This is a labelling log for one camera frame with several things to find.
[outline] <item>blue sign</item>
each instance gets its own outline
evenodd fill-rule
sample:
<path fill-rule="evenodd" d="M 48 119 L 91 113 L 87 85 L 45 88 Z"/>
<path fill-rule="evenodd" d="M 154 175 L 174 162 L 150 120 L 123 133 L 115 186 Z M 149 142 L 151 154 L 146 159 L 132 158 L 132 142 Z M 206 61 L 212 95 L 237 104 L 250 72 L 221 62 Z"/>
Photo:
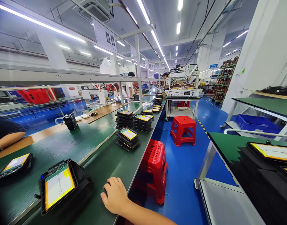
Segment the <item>blue sign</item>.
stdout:
<path fill-rule="evenodd" d="M 218 64 L 212 64 L 212 65 L 210 65 L 210 69 L 212 69 L 212 68 L 217 68 L 218 67 Z"/>

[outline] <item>yellow black floor tape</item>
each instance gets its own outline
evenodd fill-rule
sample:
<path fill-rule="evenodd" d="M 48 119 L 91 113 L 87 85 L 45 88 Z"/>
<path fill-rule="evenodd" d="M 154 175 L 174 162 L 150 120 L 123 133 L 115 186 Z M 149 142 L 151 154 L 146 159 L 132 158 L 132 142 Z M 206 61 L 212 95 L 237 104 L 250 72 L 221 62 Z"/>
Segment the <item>yellow black floor tape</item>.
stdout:
<path fill-rule="evenodd" d="M 202 123 L 200 122 L 199 118 L 197 116 L 195 116 L 197 121 L 200 123 L 200 126 L 202 127 L 202 129 L 205 131 L 207 137 L 210 139 L 209 135 L 208 135 L 208 132 L 206 131 L 206 129 L 204 128 L 204 126 L 202 125 Z"/>
<path fill-rule="evenodd" d="M 210 103 L 211 105 L 214 105 L 216 108 L 221 109 L 220 107 L 218 107 L 217 105 L 213 104 L 212 102 L 210 102 L 209 100 L 206 100 L 206 102 Z"/>

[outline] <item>storage rack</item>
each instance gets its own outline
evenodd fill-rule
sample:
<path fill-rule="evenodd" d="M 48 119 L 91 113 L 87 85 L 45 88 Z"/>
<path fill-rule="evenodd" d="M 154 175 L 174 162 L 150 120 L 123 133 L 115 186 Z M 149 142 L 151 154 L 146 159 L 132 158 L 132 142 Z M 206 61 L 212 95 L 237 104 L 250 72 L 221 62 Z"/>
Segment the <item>storage rack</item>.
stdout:
<path fill-rule="evenodd" d="M 235 57 L 234 60 L 224 61 L 220 69 L 222 69 L 221 73 L 217 76 L 217 88 L 215 91 L 214 97 L 212 98 L 212 102 L 215 102 L 216 105 L 220 105 L 224 102 L 225 95 L 228 91 L 232 76 L 235 71 L 235 67 L 237 64 L 239 56 Z"/>

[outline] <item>blue plastic bin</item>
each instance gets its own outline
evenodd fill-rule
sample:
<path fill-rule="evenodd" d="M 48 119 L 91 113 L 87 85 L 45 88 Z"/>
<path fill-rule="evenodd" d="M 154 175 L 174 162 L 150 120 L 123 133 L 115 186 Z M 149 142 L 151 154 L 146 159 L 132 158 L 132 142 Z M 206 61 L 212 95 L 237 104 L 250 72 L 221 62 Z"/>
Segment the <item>blue plastic bin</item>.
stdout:
<path fill-rule="evenodd" d="M 238 114 L 235 121 L 242 130 L 259 131 L 266 133 L 280 133 L 281 131 L 281 128 L 279 128 L 273 122 L 269 121 L 267 118 L 264 117 Z M 268 138 L 274 137 L 270 135 L 262 135 L 262 136 Z"/>

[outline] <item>red stool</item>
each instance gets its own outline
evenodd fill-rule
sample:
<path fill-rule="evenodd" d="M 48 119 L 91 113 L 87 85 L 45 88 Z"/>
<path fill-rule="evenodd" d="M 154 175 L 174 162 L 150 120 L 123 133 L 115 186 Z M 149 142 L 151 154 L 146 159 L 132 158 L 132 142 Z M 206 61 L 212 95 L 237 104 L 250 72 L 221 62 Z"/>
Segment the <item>red stool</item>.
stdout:
<path fill-rule="evenodd" d="M 177 147 L 180 147 L 183 142 L 192 142 L 195 145 L 195 131 L 196 122 L 188 116 L 180 116 L 174 117 L 169 135 L 173 136 Z M 183 133 L 189 133 L 191 136 L 183 137 Z"/>
<path fill-rule="evenodd" d="M 136 186 L 155 197 L 157 203 L 163 204 L 168 165 L 166 163 L 165 147 L 162 142 L 150 140 L 140 164 L 140 170 L 153 176 L 152 184 L 137 180 Z"/>

